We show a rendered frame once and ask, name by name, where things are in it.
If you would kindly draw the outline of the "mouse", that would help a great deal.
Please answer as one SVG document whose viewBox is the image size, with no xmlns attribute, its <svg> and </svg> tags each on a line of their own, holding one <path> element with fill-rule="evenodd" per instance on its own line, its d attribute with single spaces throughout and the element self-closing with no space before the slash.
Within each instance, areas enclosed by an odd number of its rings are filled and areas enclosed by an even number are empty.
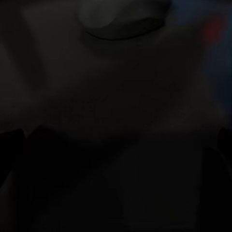
<svg viewBox="0 0 232 232">
<path fill-rule="evenodd" d="M 149 32 L 165 20 L 173 0 L 79 0 L 75 16 L 89 33 L 125 39 Z"/>
</svg>

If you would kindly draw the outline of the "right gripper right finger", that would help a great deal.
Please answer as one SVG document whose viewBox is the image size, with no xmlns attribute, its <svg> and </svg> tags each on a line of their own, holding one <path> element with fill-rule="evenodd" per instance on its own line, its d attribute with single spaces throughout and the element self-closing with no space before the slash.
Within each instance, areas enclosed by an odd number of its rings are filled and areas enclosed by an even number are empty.
<svg viewBox="0 0 232 232">
<path fill-rule="evenodd" d="M 232 130 L 222 128 L 217 138 L 217 146 L 232 167 Z"/>
</svg>

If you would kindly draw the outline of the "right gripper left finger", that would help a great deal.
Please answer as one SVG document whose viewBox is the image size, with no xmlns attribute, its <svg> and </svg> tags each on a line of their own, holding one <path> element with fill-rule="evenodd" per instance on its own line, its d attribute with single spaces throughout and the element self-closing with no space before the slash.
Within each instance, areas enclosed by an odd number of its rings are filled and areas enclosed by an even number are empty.
<svg viewBox="0 0 232 232">
<path fill-rule="evenodd" d="M 0 134 L 0 186 L 25 148 L 21 129 Z"/>
</svg>

